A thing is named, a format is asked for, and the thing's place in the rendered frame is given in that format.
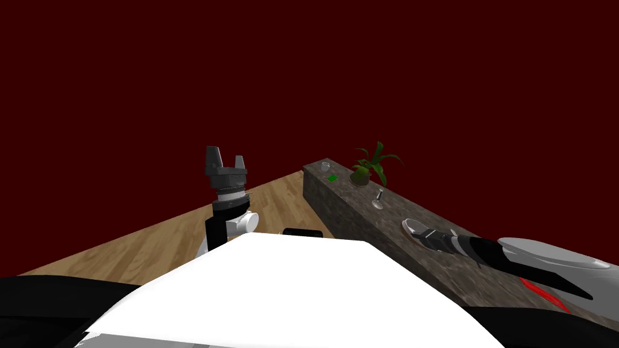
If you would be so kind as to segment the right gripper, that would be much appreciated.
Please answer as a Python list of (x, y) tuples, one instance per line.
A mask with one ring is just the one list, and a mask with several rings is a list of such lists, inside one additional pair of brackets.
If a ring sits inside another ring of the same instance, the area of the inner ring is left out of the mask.
[(428, 229), (422, 233), (412, 233), (412, 237), (425, 248), (445, 253), (457, 253), (452, 236), (438, 230)]

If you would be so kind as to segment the green potted plant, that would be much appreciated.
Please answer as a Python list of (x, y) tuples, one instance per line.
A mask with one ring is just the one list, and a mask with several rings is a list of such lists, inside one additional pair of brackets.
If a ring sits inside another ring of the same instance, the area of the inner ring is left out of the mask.
[(383, 155), (384, 144), (377, 142), (375, 151), (370, 156), (369, 151), (363, 148), (357, 148), (365, 153), (366, 158), (358, 159), (357, 164), (352, 167), (354, 171), (350, 174), (349, 180), (356, 186), (365, 187), (370, 181), (372, 173), (376, 173), (382, 186), (387, 186), (387, 179), (384, 173), (384, 168), (381, 162), (386, 158), (395, 158), (404, 166), (403, 160), (394, 154)]

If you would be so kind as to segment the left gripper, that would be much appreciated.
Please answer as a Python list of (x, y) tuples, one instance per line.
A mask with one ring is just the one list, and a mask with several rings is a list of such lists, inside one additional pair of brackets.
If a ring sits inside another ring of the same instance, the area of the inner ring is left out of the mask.
[(205, 175), (209, 178), (210, 188), (215, 190), (245, 186), (247, 183), (243, 156), (235, 156), (235, 168), (223, 167), (221, 153), (216, 146), (206, 148)]

